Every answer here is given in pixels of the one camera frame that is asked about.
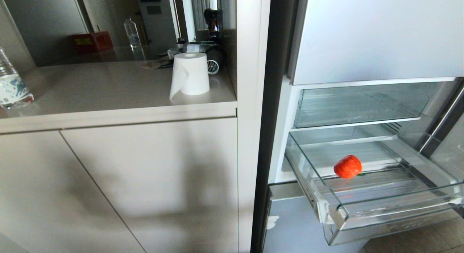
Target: glass shelf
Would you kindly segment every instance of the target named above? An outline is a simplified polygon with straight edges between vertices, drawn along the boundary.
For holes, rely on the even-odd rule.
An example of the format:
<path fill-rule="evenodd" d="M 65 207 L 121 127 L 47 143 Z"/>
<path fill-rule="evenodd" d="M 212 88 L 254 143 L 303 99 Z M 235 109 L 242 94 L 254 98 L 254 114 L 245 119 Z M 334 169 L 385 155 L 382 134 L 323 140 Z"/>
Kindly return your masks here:
<path fill-rule="evenodd" d="M 418 117 L 439 83 L 401 83 L 302 90 L 296 128 Z"/>
<path fill-rule="evenodd" d="M 290 132 L 285 154 L 330 245 L 456 217 L 463 203 L 459 165 L 441 167 L 381 124 Z M 333 166 L 349 154 L 363 171 L 342 179 Z"/>

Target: beige countertop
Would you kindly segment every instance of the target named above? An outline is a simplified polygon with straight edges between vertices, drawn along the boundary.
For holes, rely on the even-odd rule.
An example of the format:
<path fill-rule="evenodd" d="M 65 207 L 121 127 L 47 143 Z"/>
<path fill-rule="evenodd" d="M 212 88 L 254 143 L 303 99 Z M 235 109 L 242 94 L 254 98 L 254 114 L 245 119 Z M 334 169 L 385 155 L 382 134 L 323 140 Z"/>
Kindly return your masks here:
<path fill-rule="evenodd" d="M 41 67 L 21 74 L 35 101 L 0 109 L 0 133 L 235 116 L 227 70 L 210 76 L 210 91 L 169 100 L 172 68 L 143 61 Z"/>

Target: white paper towel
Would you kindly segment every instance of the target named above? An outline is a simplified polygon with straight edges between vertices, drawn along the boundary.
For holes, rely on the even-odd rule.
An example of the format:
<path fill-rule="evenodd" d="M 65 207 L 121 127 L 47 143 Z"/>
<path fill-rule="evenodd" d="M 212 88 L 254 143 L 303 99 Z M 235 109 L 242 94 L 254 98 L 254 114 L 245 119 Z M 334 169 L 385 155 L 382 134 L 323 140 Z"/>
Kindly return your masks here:
<path fill-rule="evenodd" d="M 208 66 L 205 53 L 182 53 L 174 56 L 173 80 L 169 99 L 181 91 L 200 95 L 209 91 Z"/>

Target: tile floor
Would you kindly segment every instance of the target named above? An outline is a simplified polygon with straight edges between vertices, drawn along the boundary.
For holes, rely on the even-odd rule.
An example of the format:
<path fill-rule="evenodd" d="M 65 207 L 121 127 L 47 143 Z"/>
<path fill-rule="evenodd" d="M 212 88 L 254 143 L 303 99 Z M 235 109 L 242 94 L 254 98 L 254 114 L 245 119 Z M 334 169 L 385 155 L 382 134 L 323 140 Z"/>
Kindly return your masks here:
<path fill-rule="evenodd" d="M 464 219 L 371 239 L 359 253 L 464 253 Z"/>

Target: plastic bottle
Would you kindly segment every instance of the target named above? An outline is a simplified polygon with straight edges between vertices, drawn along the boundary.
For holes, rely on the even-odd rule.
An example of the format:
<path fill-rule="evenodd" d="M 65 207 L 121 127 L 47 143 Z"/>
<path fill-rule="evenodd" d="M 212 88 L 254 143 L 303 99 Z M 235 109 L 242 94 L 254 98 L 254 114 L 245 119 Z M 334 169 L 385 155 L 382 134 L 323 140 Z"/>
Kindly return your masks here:
<path fill-rule="evenodd" d="M 19 108 L 33 101 L 34 96 L 0 48 L 0 106 L 5 109 Z"/>
<path fill-rule="evenodd" d="M 131 17 L 127 17 L 124 22 L 124 28 L 126 29 L 130 46 L 132 48 L 141 47 L 142 45 L 140 43 L 139 32 L 137 32 L 137 25 L 131 20 Z"/>

